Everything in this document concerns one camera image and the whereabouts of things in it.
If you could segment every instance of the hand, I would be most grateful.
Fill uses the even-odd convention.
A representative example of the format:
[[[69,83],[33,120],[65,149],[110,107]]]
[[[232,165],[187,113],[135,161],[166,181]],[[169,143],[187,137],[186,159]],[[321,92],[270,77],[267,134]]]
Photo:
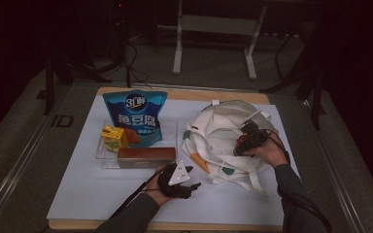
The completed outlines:
[[[146,186],[146,192],[150,197],[162,207],[165,203],[169,202],[170,200],[174,199],[171,197],[165,196],[160,190],[158,185],[158,177],[159,175],[155,176]]]
[[[280,142],[277,136],[278,130],[274,129],[273,132],[275,133],[270,134],[271,138],[275,139],[277,142]],[[245,154],[255,154],[273,168],[281,164],[288,164],[284,152],[270,139],[266,140],[262,147],[247,150],[245,151]]]

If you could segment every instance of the person's right hand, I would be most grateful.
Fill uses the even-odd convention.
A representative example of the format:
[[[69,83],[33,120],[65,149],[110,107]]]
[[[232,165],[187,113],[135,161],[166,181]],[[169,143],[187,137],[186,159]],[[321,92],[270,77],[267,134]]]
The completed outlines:
[[[275,133],[271,133],[271,138],[275,139],[275,141],[280,142],[278,139],[278,130],[274,129]],[[245,154],[255,154],[256,156],[260,157],[264,162],[271,165],[275,168],[281,164],[288,164],[287,158],[284,155],[284,152],[270,139],[266,140],[265,143],[258,148],[252,148],[250,150],[245,151]]]

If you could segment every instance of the gray carpet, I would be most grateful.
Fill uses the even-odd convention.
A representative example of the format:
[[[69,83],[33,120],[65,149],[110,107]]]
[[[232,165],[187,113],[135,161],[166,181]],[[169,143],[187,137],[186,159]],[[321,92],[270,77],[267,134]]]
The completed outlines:
[[[134,40],[132,45],[137,55],[131,79],[135,86],[166,84],[257,92],[280,82],[273,56],[282,41],[274,37],[263,36],[257,43],[254,53],[256,81],[248,79],[241,50],[245,43],[240,41],[239,46],[219,47],[216,43],[197,43],[196,38],[186,40],[182,72],[174,76],[173,34],[165,34],[156,44],[145,42],[142,37],[137,37],[137,42]],[[131,61],[135,50],[127,49],[127,58]],[[290,69],[301,50],[302,43],[292,39],[280,55],[285,71]],[[126,70],[120,67],[105,78],[114,80],[108,85],[123,86],[125,75]],[[51,199],[80,136],[96,89],[105,85],[78,77],[78,74],[75,76],[72,86],[56,86],[56,106],[51,115],[43,116],[45,102],[35,99],[38,91],[45,88],[45,73],[41,73],[30,82],[0,124],[0,184],[19,157],[28,158],[16,186],[1,206],[0,233],[56,232],[48,229],[46,220]],[[302,168],[303,182],[322,203],[334,232],[373,232],[373,181],[330,95],[323,94],[325,115],[320,116],[322,130],[316,131],[311,127],[309,108],[295,99],[296,88],[297,83],[268,96],[271,103],[277,105],[280,115],[288,116],[283,118],[283,125],[295,162]],[[74,122],[69,128],[50,127],[54,115],[73,116]],[[34,134],[39,137],[30,141]]]

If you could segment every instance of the person's left hand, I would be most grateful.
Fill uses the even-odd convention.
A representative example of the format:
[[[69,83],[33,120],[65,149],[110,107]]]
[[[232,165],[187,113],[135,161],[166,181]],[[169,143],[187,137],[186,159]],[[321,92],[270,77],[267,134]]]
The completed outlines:
[[[150,197],[159,205],[159,207],[162,207],[165,203],[169,202],[170,200],[174,199],[172,197],[165,196],[159,189],[158,185],[158,178],[159,175],[154,177],[146,186],[145,193],[150,195]]]

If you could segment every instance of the brown box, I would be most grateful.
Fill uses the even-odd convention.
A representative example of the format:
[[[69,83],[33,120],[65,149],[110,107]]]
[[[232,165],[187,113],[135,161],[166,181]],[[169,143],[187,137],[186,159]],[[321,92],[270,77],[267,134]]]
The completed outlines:
[[[120,168],[156,168],[175,162],[175,148],[121,148],[118,152]]]

